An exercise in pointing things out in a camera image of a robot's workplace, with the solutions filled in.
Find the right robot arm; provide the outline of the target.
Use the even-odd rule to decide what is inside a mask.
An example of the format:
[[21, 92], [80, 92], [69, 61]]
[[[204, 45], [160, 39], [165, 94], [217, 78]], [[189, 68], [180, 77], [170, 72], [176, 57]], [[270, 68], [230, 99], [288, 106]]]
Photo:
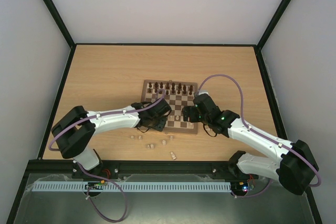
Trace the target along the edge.
[[229, 172], [239, 178], [244, 174], [256, 174], [280, 182], [289, 192], [302, 195], [318, 171], [317, 162], [307, 143], [295, 143], [278, 138], [249, 123], [230, 111], [215, 108], [212, 112], [198, 106], [186, 106], [182, 110], [183, 120], [203, 123], [215, 135], [223, 135], [241, 141], [261, 152], [256, 157], [243, 151], [237, 152], [236, 160], [229, 164]]

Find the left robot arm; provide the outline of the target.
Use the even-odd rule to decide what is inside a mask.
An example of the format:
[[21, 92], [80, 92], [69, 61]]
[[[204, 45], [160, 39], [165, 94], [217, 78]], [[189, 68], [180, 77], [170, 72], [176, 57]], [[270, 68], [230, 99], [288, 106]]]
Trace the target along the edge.
[[73, 159], [85, 170], [101, 165], [101, 160], [89, 147], [91, 138], [97, 134], [117, 129], [145, 127], [162, 132], [172, 109], [164, 99], [154, 102], [133, 103], [122, 109], [87, 111], [83, 106], [72, 108], [51, 129], [57, 148], [64, 159]]

